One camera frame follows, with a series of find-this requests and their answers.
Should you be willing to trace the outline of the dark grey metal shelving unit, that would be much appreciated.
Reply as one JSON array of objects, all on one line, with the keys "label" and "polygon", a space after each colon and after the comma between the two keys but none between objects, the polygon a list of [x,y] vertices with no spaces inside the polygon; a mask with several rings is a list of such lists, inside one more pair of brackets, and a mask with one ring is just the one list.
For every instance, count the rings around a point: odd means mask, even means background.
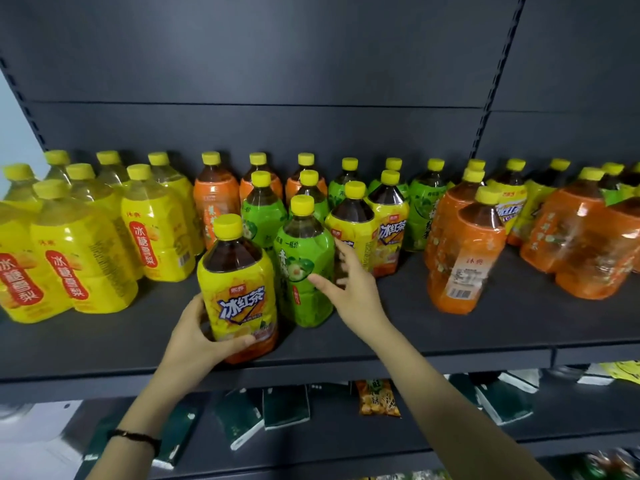
[{"label": "dark grey metal shelving unit", "polygon": [[[238,172],[263,151],[281,178],[300,152],[326,177],[344,156],[372,179],[478,156],[544,168],[640,162],[640,0],[0,0],[0,68],[46,150],[126,163],[168,151],[189,176],[220,151]],[[444,373],[640,359],[640,276],[603,301],[574,298],[508,247],[468,315],[439,312],[409,255],[380,281],[388,314]],[[74,311],[37,325],[0,319],[0,399],[87,400],[73,431],[125,409],[198,291],[141,283],[114,315]],[[333,316],[284,323],[277,348],[214,371],[173,471],[152,478],[354,478],[438,463],[408,414],[364,418],[356,398],[312,396],[312,419],[261,431],[237,452],[215,404],[224,389],[381,378],[373,352]],[[544,380],[534,414],[505,428],[535,456],[631,446],[640,387]]]}]

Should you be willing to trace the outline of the black wristband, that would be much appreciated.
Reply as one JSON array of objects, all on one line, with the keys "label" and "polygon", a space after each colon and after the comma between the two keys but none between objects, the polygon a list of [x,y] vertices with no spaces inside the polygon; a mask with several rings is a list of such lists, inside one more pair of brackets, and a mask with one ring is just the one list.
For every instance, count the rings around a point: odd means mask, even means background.
[{"label": "black wristband", "polygon": [[148,444],[153,449],[154,458],[157,458],[161,452],[162,441],[144,433],[135,433],[120,428],[114,428],[107,432],[106,441],[109,442],[112,438],[124,438],[131,442]]}]

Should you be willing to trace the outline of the cluster of green drink bottles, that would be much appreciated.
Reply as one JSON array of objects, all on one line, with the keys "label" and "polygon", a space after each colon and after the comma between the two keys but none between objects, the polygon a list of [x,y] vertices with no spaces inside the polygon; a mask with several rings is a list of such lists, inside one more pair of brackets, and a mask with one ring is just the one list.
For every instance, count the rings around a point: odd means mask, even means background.
[{"label": "cluster of green drink bottles", "polygon": [[[322,178],[318,181],[316,187],[320,190],[321,196],[316,204],[316,214],[319,220],[324,221],[330,210],[336,208],[345,199],[344,186],[347,182],[357,179],[357,167],[358,160],[356,158],[344,158],[340,176],[329,185],[326,185]],[[433,216],[436,202],[447,190],[446,186],[430,187],[418,179],[407,184],[401,178],[397,186],[405,201],[415,206],[412,214],[425,218]],[[245,236],[264,248],[273,246],[277,229],[289,217],[285,211],[284,202],[277,197],[272,189],[267,191],[265,187],[252,189],[242,202],[241,215]]]}]

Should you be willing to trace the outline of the group of all-yellow drink bottles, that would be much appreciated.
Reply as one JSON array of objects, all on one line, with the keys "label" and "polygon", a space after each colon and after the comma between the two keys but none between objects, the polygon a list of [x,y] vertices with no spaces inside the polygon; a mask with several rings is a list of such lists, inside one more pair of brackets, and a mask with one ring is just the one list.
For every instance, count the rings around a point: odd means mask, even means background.
[{"label": "group of all-yellow drink bottles", "polygon": [[27,164],[6,166],[0,200],[0,307],[18,323],[68,310],[116,314],[135,302],[139,281],[176,283],[204,250],[188,179],[165,153],[124,168],[118,152],[91,164],[45,153],[38,180]]}]

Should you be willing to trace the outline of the person's right hand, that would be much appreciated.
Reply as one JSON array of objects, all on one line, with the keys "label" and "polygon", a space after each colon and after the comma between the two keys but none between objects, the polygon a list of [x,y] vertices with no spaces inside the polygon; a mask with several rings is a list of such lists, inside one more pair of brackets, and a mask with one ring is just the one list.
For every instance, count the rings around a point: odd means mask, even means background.
[{"label": "person's right hand", "polygon": [[346,277],[339,280],[340,288],[346,290],[341,303],[332,303],[337,313],[359,339],[371,345],[390,326],[383,311],[376,281],[358,259],[356,251],[346,243],[335,239],[341,268]]}]

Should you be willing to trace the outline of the yellow label iced tea bottle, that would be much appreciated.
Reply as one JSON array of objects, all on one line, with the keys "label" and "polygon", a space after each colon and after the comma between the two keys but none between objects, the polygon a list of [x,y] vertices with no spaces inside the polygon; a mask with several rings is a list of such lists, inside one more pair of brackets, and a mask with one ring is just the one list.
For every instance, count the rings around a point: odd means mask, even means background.
[{"label": "yellow label iced tea bottle", "polygon": [[496,209],[507,235],[527,199],[527,187],[523,176],[525,165],[526,161],[523,159],[509,159],[505,167],[490,177],[486,183],[500,193]]},{"label": "yellow label iced tea bottle", "polygon": [[358,180],[345,184],[345,199],[332,209],[325,224],[334,238],[354,250],[366,271],[372,273],[378,224],[370,204],[365,201],[367,186]]},{"label": "yellow label iced tea bottle", "polygon": [[275,272],[258,244],[244,236],[242,218],[213,221],[215,242],[197,265],[197,279],[217,342],[253,337],[255,342],[225,361],[235,365],[270,353],[278,339]]},{"label": "yellow label iced tea bottle", "polygon": [[364,201],[374,213],[378,237],[374,245],[372,273],[375,278],[394,274],[404,240],[404,231],[410,213],[410,205],[398,188],[398,171],[381,172],[380,185]]}]

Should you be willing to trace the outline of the dark green packet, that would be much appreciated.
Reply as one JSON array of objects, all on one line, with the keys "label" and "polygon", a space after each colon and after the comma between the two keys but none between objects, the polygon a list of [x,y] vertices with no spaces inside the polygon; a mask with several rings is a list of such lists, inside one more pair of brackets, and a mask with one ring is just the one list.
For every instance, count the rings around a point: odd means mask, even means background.
[{"label": "dark green packet", "polygon": [[231,451],[242,448],[265,427],[261,409],[246,388],[231,390],[224,395],[215,405],[214,414]]},{"label": "dark green packet", "polygon": [[262,414],[266,431],[282,429],[311,419],[306,385],[262,389]]},{"label": "dark green packet", "polygon": [[498,426],[523,420],[533,415],[530,394],[502,381],[475,387],[477,400]]},{"label": "dark green packet", "polygon": [[189,443],[202,413],[202,407],[194,404],[178,404],[164,425],[161,448],[152,461],[152,467],[173,470]]},{"label": "dark green packet", "polygon": [[447,380],[457,391],[469,400],[477,409],[481,410],[482,405],[479,402],[476,387],[466,373],[448,374]]}]

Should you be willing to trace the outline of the person's left forearm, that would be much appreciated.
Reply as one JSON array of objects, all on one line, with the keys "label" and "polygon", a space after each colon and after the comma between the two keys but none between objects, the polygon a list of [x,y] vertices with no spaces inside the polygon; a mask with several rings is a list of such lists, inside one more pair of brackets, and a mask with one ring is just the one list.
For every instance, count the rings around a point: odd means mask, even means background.
[{"label": "person's left forearm", "polygon": [[[116,428],[161,439],[167,419],[185,396],[171,394],[153,376]],[[153,459],[148,444],[112,438],[85,480],[147,480]]]}]

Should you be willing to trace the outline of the person's right forearm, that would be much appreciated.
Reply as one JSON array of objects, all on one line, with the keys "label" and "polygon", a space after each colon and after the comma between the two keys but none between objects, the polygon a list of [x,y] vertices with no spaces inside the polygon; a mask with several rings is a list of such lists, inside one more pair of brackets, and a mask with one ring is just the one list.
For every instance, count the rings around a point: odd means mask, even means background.
[{"label": "person's right forearm", "polygon": [[362,336],[384,364],[452,480],[554,480],[479,411],[389,322]]}]

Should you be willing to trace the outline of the orange snack packet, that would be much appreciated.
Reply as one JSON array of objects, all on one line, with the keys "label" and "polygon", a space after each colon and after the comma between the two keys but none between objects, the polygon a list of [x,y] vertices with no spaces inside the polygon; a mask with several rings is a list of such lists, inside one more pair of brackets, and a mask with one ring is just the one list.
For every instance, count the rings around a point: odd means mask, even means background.
[{"label": "orange snack packet", "polygon": [[401,417],[389,379],[357,380],[355,386],[361,415]]}]

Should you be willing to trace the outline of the yellow printed packet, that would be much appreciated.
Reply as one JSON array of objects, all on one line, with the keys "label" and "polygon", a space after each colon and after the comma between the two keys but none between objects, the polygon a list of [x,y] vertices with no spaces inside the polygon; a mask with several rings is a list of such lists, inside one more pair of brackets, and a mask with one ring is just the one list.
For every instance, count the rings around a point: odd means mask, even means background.
[{"label": "yellow printed packet", "polygon": [[640,385],[640,361],[608,362],[599,365],[612,379]]}]

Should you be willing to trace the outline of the white plastic packaging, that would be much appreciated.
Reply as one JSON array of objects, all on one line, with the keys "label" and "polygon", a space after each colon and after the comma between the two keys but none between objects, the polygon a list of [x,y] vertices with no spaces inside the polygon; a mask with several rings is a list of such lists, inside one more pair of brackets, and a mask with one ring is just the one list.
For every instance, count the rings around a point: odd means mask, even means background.
[{"label": "white plastic packaging", "polygon": [[0,480],[73,480],[82,453],[65,431],[82,404],[0,403]]}]

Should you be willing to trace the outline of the green label tea bottle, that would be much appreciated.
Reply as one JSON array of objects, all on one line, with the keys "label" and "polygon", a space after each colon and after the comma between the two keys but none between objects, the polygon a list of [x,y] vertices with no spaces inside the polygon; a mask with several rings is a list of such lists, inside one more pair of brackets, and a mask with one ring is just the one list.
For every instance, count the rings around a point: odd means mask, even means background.
[{"label": "green label tea bottle", "polygon": [[628,198],[628,193],[624,190],[620,178],[624,168],[624,165],[616,162],[606,162],[602,165],[603,176],[598,182],[598,188],[607,206]]},{"label": "green label tea bottle", "polygon": [[544,171],[525,182],[527,198],[507,237],[509,245],[520,247],[529,239],[544,202],[564,184],[571,163],[566,159],[553,159]]},{"label": "green label tea bottle", "polygon": [[334,239],[315,217],[314,209],[313,197],[294,196],[291,218],[274,242],[278,309],[284,318],[304,328],[320,326],[333,312],[329,298],[308,279],[314,273],[329,281],[334,276]]}]

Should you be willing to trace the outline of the colourful snack packets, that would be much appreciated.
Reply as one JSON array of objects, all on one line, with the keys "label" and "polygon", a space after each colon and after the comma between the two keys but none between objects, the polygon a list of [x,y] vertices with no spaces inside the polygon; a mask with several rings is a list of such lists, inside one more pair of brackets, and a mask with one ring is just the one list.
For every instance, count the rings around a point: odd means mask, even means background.
[{"label": "colourful snack packets", "polygon": [[640,480],[640,447],[615,448],[578,456],[572,480]]}]

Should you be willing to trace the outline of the white packet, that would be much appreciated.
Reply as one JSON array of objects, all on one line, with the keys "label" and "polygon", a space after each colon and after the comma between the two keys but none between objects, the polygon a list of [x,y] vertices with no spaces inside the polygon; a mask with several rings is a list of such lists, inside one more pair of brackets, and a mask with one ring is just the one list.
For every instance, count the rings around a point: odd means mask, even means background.
[{"label": "white packet", "polygon": [[535,394],[540,389],[541,371],[539,369],[503,371],[498,375],[498,380],[525,393]]},{"label": "white packet", "polygon": [[594,385],[594,386],[608,386],[615,379],[605,370],[600,363],[592,363],[588,366],[587,370],[583,372],[577,384],[580,385]]}]

